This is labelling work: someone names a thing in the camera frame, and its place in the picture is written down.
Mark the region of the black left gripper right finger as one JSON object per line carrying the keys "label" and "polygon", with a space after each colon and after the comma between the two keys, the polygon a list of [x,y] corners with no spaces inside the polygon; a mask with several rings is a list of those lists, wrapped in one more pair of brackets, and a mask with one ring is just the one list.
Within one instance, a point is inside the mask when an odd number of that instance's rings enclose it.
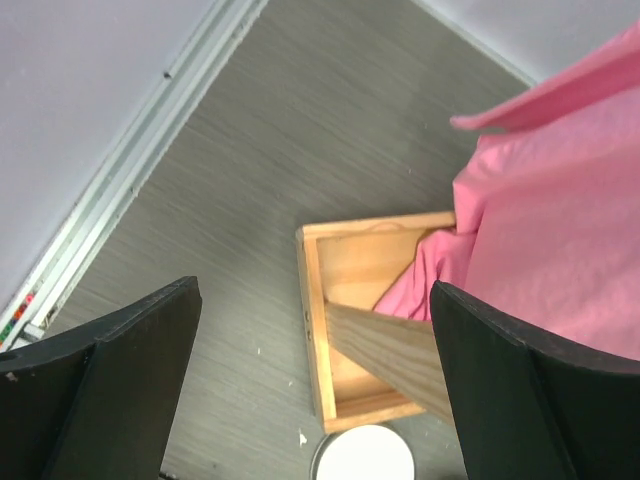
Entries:
{"label": "black left gripper right finger", "polygon": [[639,363],[436,282],[432,325],[471,479],[636,479]]}

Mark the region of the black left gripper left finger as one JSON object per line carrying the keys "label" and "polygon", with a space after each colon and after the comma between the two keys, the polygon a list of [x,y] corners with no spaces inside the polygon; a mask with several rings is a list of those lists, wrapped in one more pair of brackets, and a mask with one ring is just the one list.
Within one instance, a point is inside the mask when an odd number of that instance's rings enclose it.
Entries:
{"label": "black left gripper left finger", "polygon": [[2,478],[158,478],[201,310],[186,276],[2,353]]}

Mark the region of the round steel lid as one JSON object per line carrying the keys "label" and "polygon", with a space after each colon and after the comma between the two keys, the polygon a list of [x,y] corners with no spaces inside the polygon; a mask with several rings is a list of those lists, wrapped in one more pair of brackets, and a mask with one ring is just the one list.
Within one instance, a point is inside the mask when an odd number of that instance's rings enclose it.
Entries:
{"label": "round steel lid", "polygon": [[416,478],[407,442],[386,425],[364,425],[327,435],[311,460],[313,480]]}

